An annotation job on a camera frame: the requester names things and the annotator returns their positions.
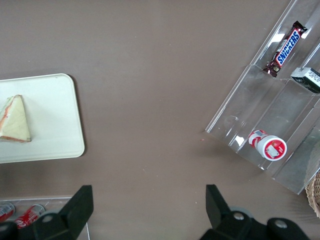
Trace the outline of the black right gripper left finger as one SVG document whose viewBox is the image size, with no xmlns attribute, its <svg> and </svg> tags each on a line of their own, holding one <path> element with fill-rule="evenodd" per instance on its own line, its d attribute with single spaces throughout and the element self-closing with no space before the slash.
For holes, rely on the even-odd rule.
<svg viewBox="0 0 320 240">
<path fill-rule="evenodd" d="M 32 224 L 34 238 L 76 240 L 93 211 L 93 188 L 83 185 L 58 212 L 47 212 Z"/>
</svg>

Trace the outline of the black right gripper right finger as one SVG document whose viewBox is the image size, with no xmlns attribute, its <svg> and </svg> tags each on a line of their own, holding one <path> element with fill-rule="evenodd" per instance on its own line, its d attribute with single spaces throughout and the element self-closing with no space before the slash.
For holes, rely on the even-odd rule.
<svg viewBox="0 0 320 240">
<path fill-rule="evenodd" d="M 211 228 L 202 240 L 245 240 L 248 237 L 251 218 L 241 211 L 232 211 L 215 184 L 206 186 L 205 207 Z"/>
</svg>

